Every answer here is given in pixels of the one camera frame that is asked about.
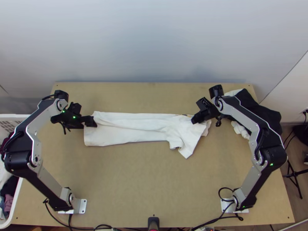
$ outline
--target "white mounting bracket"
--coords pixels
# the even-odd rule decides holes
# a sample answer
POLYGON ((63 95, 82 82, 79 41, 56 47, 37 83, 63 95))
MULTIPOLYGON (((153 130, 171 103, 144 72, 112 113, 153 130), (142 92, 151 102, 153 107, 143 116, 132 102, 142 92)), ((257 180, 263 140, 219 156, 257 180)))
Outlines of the white mounting bracket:
MULTIPOLYGON (((223 198, 224 200, 229 200, 229 201, 223 201, 220 200, 220 205, 221 205, 221 211, 223 212, 227 206, 232 203, 230 202, 230 200, 234 200, 234 198, 223 198)), ((236 211, 236 204, 233 203, 232 205, 230 205, 230 207, 226 210, 225 213, 249 213, 249 209, 244 209, 242 211, 236 211)))

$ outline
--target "white cloth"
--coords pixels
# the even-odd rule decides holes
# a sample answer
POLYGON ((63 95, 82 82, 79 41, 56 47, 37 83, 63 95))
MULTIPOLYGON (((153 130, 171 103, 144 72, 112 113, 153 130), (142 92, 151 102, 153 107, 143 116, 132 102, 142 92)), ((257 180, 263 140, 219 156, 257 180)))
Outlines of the white cloth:
POLYGON ((168 141, 187 159, 201 136, 207 136, 211 121, 192 124, 191 115, 93 113, 97 127, 84 127, 86 146, 109 146, 129 142, 168 141))
POLYGON ((241 134, 244 139, 250 139, 250 135, 244 126, 239 125, 239 123, 236 121, 231 121, 231 125, 233 126, 233 130, 236 134, 241 134))
POLYGON ((4 163, 0 161, 0 190, 3 188, 3 185, 7 180, 12 176, 4 167, 4 163))
MULTIPOLYGON (((237 93, 239 93, 242 89, 238 89, 238 90, 231 90, 227 93, 225 93, 224 95, 227 96, 235 96, 237 93)), ((249 140, 250 139, 250 135, 248 134, 247 130, 245 129, 244 126, 240 125, 238 122, 236 121, 232 121, 231 125, 233 126, 233 130, 235 131, 236 134, 241 134, 242 137, 244 139, 249 140)))

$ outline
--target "wall outlet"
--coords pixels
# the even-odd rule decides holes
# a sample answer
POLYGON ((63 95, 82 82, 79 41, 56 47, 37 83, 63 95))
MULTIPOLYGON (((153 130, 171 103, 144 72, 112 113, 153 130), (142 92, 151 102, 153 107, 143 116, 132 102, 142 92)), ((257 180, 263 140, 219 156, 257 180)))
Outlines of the wall outlet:
POLYGON ((302 113, 305 112, 306 110, 308 110, 308 107, 306 107, 305 109, 303 109, 302 111, 300 111, 299 114, 302 114, 302 113))

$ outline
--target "white wall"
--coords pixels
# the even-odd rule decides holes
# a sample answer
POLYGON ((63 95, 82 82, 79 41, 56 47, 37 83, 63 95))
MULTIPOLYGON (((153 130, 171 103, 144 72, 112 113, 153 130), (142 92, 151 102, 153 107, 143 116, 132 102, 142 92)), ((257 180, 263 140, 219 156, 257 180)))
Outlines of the white wall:
POLYGON ((308 49, 307 9, 306 0, 1 0, 0 84, 16 110, 55 81, 248 82, 262 100, 308 49))
POLYGON ((305 120, 301 112, 308 108, 308 53, 268 94, 261 105, 279 111, 282 117, 281 122, 303 122, 305 120))

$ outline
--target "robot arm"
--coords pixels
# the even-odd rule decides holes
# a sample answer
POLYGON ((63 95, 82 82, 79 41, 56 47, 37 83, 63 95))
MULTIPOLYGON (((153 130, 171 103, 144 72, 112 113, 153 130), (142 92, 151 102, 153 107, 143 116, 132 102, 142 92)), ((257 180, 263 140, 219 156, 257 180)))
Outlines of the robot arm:
POLYGON ((47 122, 59 122, 65 129, 97 127, 91 116, 80 115, 81 106, 71 103, 66 92, 57 90, 38 104, 38 109, 20 123, 3 147, 2 160, 8 172, 27 179, 49 199, 50 206, 59 213, 84 213, 87 200, 77 199, 68 187, 62 187, 43 167, 42 145, 37 131, 47 122))
POLYGON ((253 166, 242 186, 233 191, 232 198, 226 199, 234 201, 227 212, 242 211, 254 206, 256 194, 270 174, 287 161, 287 154, 280 136, 265 120, 243 107, 236 96, 224 96, 221 85, 210 88, 209 92, 212 103, 206 98, 197 102, 201 110, 192 118, 193 124, 216 117, 219 127, 222 118, 230 118, 251 133, 249 147, 253 166))

